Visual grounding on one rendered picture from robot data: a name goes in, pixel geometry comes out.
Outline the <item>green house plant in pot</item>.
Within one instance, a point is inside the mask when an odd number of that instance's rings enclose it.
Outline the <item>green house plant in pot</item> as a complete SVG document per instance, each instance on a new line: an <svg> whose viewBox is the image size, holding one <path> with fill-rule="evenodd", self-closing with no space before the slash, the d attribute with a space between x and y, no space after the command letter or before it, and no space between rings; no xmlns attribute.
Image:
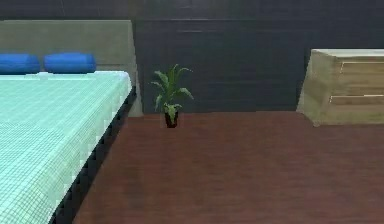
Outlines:
<svg viewBox="0 0 384 224"><path fill-rule="evenodd" d="M159 89L159 93L155 98L154 109L164 114L168 128L177 127L179 109L182 107L181 104L175 103L174 100L181 95L194 99L194 96L186 87L178 86L180 75L183 72L190 72L190 69L175 64L167 72L155 71L154 74L158 80L151 81L151 84Z"/></svg>

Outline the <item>blue pillow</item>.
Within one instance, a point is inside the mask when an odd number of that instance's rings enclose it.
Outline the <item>blue pillow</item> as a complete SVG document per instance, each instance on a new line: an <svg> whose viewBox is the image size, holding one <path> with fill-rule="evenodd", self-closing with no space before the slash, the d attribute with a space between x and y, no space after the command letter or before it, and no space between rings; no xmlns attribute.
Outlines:
<svg viewBox="0 0 384 224"><path fill-rule="evenodd" d="M0 74L36 74L40 71L37 56L31 54L0 54Z"/></svg>
<svg viewBox="0 0 384 224"><path fill-rule="evenodd" d="M95 57L89 53L56 53L43 58L44 69L50 73L83 74L96 71Z"/></svg>

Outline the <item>bed with pale green cover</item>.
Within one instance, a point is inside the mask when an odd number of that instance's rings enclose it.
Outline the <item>bed with pale green cover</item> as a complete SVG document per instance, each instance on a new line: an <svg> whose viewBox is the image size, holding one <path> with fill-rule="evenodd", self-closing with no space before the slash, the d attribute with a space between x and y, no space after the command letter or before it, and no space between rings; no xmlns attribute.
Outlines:
<svg viewBox="0 0 384 224"><path fill-rule="evenodd" d="M44 69L56 53L89 53L92 73ZM36 74L0 74L0 224L72 224L137 102L129 20L3 20L0 54L38 57Z"/></svg>

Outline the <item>light wooden chest of drawers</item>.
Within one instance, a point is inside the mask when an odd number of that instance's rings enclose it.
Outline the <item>light wooden chest of drawers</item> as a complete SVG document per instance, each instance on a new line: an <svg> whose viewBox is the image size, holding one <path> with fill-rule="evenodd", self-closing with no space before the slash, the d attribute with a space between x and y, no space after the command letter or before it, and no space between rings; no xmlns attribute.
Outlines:
<svg viewBox="0 0 384 224"><path fill-rule="evenodd" d="M384 124L384 49L313 49L297 111L315 126Z"/></svg>

